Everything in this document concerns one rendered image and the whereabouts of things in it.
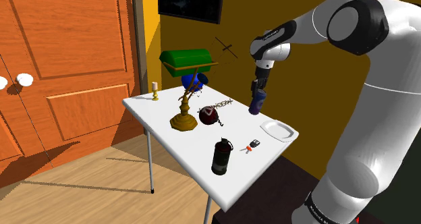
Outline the blue drinks can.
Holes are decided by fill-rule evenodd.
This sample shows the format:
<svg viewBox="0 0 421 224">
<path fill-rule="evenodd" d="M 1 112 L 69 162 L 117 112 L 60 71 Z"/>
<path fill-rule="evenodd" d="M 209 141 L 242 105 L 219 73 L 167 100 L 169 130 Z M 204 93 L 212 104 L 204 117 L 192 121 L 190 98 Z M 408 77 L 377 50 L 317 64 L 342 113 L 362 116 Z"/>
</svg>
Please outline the blue drinks can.
<svg viewBox="0 0 421 224">
<path fill-rule="evenodd" d="M 249 113 L 252 115 L 258 115 L 262 108 L 263 102 L 266 98 L 266 92 L 262 89 L 258 89 L 252 96 L 252 102 L 249 106 Z"/>
</svg>

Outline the white rectangular plate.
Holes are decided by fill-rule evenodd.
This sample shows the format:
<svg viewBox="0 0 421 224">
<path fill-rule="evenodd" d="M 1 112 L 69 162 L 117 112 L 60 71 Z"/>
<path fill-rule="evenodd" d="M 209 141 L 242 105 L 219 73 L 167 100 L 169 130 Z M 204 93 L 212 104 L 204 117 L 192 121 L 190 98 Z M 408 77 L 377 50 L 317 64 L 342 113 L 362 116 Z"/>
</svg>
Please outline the white rectangular plate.
<svg viewBox="0 0 421 224">
<path fill-rule="evenodd" d="M 268 135 L 280 142 L 292 142 L 299 135 L 292 127 L 278 120 L 265 121 L 260 127 Z"/>
</svg>

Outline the dark red round bomb toy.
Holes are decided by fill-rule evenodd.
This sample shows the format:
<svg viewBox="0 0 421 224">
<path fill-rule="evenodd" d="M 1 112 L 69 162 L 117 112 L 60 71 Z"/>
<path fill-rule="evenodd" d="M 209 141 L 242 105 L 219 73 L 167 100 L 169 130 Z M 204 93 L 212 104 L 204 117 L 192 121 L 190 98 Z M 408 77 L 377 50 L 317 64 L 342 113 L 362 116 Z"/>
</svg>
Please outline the dark red round bomb toy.
<svg viewBox="0 0 421 224">
<path fill-rule="evenodd" d="M 218 123 L 220 126 L 223 126 L 222 122 L 219 119 L 219 114 L 217 110 L 212 106 L 205 106 L 199 110 L 199 119 L 205 125 L 212 125 Z"/>
</svg>

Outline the black car key red tag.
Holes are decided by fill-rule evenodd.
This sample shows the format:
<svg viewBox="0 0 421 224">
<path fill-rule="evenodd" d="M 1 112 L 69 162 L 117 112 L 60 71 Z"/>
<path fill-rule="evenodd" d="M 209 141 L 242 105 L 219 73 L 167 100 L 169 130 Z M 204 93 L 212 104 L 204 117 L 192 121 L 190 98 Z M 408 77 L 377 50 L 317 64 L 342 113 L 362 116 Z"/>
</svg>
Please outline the black car key red tag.
<svg viewBox="0 0 421 224">
<path fill-rule="evenodd" d="M 252 150 L 256 148 L 259 144 L 260 142 L 258 140 L 253 140 L 251 141 L 251 143 L 249 143 L 249 145 L 247 145 L 244 148 L 241 148 L 240 151 L 245 151 L 246 154 L 248 154 L 249 152 L 252 152 Z"/>
</svg>

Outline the blue round vase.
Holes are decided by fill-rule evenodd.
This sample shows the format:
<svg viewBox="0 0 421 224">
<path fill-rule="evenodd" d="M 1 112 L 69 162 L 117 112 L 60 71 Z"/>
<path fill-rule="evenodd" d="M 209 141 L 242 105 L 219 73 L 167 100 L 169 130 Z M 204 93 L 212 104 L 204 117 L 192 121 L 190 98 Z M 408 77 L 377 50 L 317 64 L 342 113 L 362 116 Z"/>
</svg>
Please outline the blue round vase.
<svg viewBox="0 0 421 224">
<path fill-rule="evenodd" d="M 189 88 L 193 75 L 185 75 L 181 77 L 181 83 L 185 89 Z M 204 85 L 208 84 L 208 78 L 203 73 L 197 73 L 194 78 L 193 85 L 190 87 L 190 92 L 197 92 L 202 89 Z"/>
</svg>

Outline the green banker's lamp brass base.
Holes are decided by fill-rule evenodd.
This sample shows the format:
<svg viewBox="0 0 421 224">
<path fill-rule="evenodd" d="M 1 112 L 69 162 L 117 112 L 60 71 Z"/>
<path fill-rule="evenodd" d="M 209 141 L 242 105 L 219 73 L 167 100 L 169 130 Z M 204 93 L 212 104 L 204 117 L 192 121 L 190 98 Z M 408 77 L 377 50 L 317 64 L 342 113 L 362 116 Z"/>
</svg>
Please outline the green banker's lamp brass base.
<svg viewBox="0 0 421 224">
<path fill-rule="evenodd" d="M 193 86 L 198 72 L 208 72 L 212 66 L 218 65 L 213 61 L 207 49 L 188 49 L 163 51 L 159 57 L 161 63 L 173 78 L 192 74 L 192 78 L 184 94 L 181 96 L 180 113 L 170 119 L 171 127 L 185 132 L 193 130 L 198 122 L 193 115 L 188 113 L 188 95 L 194 92 L 197 86 Z"/>
</svg>

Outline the white folding table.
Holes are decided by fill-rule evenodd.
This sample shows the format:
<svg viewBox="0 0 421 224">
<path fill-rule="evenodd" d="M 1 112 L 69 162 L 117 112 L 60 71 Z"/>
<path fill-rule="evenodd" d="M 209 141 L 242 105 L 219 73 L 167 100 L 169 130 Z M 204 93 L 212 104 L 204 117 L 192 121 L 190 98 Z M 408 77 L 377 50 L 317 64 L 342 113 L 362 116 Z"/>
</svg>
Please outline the white folding table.
<svg viewBox="0 0 421 224">
<path fill-rule="evenodd" d="M 217 111 L 223 126 L 199 123 L 191 131 L 175 130 L 170 119 L 180 112 L 183 93 L 183 86 L 178 86 L 159 91 L 157 101 L 152 94 L 143 94 L 122 103 L 209 197 L 228 211 L 293 141 L 280 142 L 268 135 L 260 125 L 274 119 L 262 113 L 252 115 L 248 106 L 235 100 Z M 226 174 L 215 175 L 211 164 L 215 144 L 222 138 L 233 144 L 233 150 Z M 240 151 L 253 140 L 260 144 L 252 152 Z"/>
</svg>

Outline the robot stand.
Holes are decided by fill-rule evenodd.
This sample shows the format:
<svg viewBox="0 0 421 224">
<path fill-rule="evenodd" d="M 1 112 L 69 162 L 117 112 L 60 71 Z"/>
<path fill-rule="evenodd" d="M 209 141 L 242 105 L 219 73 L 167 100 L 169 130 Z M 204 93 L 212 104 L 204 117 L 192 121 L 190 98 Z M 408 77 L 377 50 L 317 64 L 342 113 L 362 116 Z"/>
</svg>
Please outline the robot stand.
<svg viewBox="0 0 421 224">
<path fill-rule="evenodd" d="M 291 224 L 292 212 L 304 203 L 318 180 L 279 157 L 228 210 L 211 224 Z"/>
</svg>

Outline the orange wooden door white knob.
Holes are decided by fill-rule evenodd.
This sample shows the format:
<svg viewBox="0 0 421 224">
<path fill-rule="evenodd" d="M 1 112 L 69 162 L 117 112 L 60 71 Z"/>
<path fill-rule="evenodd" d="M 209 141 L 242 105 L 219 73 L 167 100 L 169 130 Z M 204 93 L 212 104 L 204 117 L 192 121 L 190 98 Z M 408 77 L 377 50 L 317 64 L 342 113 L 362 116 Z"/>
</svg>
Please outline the orange wooden door white knob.
<svg viewBox="0 0 421 224">
<path fill-rule="evenodd" d="M 56 167 L 139 136 L 123 106 L 140 92 L 132 0 L 0 0 L 0 54 Z"/>
<path fill-rule="evenodd" d="M 0 56 L 0 188 L 52 168 Z"/>
</svg>

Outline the dark framed wall picture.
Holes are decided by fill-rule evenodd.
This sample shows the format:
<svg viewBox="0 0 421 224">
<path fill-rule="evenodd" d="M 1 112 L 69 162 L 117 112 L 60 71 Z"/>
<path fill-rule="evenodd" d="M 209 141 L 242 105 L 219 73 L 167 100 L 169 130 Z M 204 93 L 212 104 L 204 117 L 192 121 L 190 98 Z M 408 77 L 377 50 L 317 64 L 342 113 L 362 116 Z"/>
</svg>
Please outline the dark framed wall picture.
<svg viewBox="0 0 421 224">
<path fill-rule="evenodd" d="M 220 24 L 223 0 L 158 0 L 158 13 Z"/>
</svg>

